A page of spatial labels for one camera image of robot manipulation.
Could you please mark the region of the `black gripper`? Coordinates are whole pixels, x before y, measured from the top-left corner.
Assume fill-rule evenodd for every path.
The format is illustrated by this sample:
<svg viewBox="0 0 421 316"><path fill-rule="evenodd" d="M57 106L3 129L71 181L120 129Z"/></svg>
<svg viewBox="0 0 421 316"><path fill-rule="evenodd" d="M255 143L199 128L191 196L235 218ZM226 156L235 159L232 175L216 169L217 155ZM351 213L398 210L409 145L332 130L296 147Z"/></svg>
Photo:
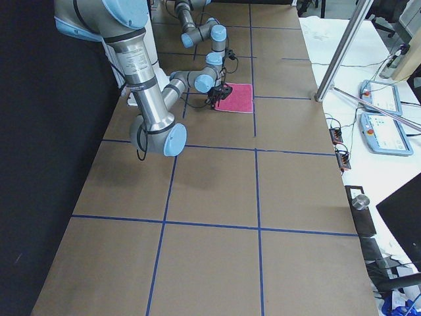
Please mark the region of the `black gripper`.
<svg viewBox="0 0 421 316"><path fill-rule="evenodd" d="M221 100L225 100L233 91L233 88L228 84L221 84L216 87L212 87L207 92L206 104L215 106Z"/></svg>
<svg viewBox="0 0 421 316"><path fill-rule="evenodd" d="M234 50L233 49L230 49L230 48L226 48L226 50L225 50L225 58L229 58L232 61L237 60L237 56L234 53Z"/></svg>

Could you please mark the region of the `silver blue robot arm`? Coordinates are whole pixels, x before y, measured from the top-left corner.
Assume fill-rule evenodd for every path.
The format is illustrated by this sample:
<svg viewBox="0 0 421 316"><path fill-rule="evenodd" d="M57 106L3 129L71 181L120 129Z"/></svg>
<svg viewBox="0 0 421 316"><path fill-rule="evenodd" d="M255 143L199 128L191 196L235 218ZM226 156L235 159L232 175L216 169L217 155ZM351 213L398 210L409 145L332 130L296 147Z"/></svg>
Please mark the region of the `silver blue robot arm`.
<svg viewBox="0 0 421 316"><path fill-rule="evenodd" d="M174 15L180 22L182 33L180 39L182 45L186 48L192 48L202 42L211 40L211 52L217 53L222 60L237 59L234 50L229 46L229 37L226 27L218 19L209 16L207 21L198 25L193 18L193 11L204 9L211 1L175 1Z"/></svg>
<svg viewBox="0 0 421 316"><path fill-rule="evenodd" d="M157 66L149 57L145 38L150 21L146 1L55 1L55 23L64 35L111 46L122 67L127 87L141 111L130 127L133 146L144 153L179 155L186 144L187 130L176 122L171 107L188 88L207 93L221 83L226 51L226 28L210 18L196 26L191 12L208 1L176 1L175 13L182 26L186 48L211 39L212 51L201 70L178 71L161 88Z"/></svg>

